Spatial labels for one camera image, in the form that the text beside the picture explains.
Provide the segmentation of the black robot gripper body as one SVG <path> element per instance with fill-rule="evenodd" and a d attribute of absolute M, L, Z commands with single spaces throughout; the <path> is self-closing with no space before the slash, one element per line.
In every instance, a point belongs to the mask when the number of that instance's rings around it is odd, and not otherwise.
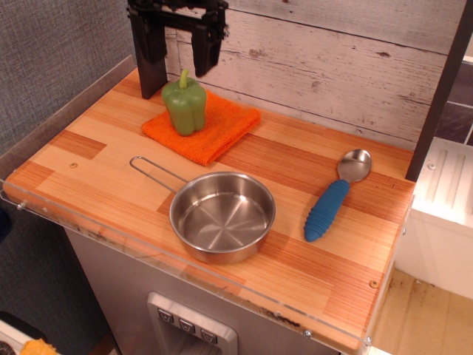
<path fill-rule="evenodd" d="M 226 1 L 128 1 L 129 17 L 150 36 L 165 27 L 191 32 L 203 28 L 210 37 L 226 37 Z"/>

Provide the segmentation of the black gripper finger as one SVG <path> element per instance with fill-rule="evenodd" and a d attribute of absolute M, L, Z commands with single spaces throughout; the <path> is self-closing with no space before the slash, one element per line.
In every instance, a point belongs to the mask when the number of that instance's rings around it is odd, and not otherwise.
<path fill-rule="evenodd" d="M 195 75 L 206 75 L 219 61 L 224 29 L 210 24 L 196 24 L 191 30 Z"/>
<path fill-rule="evenodd" d="M 166 34 L 160 18 L 153 13 L 130 13 L 129 18 L 137 56 L 149 64 L 163 60 Z"/>

